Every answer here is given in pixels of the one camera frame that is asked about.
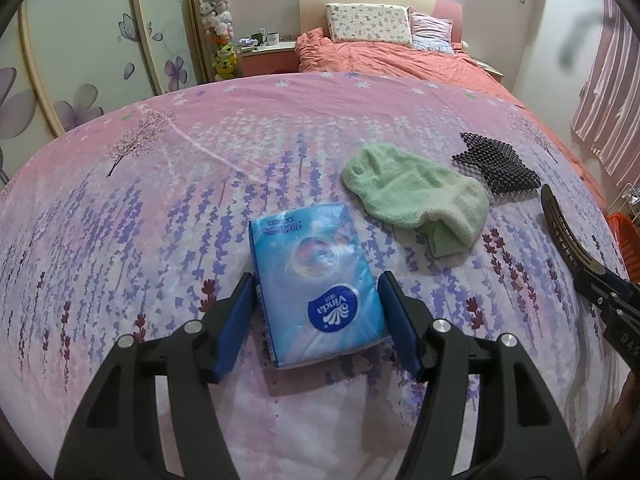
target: blue tissue package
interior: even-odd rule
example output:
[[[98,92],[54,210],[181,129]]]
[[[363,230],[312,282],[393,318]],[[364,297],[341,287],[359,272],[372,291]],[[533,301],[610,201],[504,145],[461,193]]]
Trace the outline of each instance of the blue tissue package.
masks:
[[[252,220],[250,240],[276,368],[348,354],[388,337],[376,283],[345,204]]]

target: pink striped curtain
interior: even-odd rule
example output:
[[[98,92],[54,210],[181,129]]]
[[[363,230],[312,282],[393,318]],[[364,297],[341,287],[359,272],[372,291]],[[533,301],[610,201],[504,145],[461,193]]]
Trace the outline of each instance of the pink striped curtain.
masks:
[[[604,0],[608,18],[571,128],[618,185],[634,184],[640,180],[640,41],[614,0]]]

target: nightstand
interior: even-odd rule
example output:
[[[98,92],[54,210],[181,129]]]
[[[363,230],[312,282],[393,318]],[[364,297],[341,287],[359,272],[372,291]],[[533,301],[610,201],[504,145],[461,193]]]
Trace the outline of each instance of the nightstand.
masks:
[[[474,61],[476,62],[476,65],[478,65],[482,70],[487,72],[498,83],[502,83],[502,78],[504,78],[504,74],[502,72],[498,72],[494,67],[485,63],[484,61],[480,61],[479,59],[474,59]]]
[[[241,52],[244,76],[297,72],[300,60],[294,51],[295,47],[295,41],[281,41],[277,45]]]

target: printed pillow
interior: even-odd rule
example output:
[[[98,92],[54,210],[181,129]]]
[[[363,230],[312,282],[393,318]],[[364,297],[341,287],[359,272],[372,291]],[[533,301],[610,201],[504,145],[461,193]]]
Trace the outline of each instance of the printed pillow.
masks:
[[[440,20],[427,14],[421,14],[411,7],[409,7],[409,17],[411,34],[414,37],[418,36],[423,40],[445,41],[451,44],[451,31],[453,30],[451,20]]]
[[[334,43],[380,41],[412,46],[407,8],[383,4],[326,4]]]
[[[449,54],[450,56],[456,55],[451,44],[446,41],[425,40],[420,36],[413,36],[413,38],[414,48],[417,50],[428,50],[429,52],[439,52],[441,54]]]

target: metal screw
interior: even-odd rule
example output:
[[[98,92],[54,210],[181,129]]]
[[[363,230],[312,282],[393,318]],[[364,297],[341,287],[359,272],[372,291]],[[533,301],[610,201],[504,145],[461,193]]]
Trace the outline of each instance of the metal screw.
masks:
[[[518,344],[518,338],[513,334],[502,334],[500,336],[500,342],[509,348],[513,348]]]
[[[197,334],[200,330],[202,330],[202,323],[197,319],[192,319],[184,324],[184,331],[187,334]]]
[[[451,323],[446,319],[436,319],[436,321],[433,322],[433,328],[436,332],[446,334],[451,330]]]
[[[129,348],[135,341],[131,334],[127,334],[118,339],[118,346],[120,348]]]

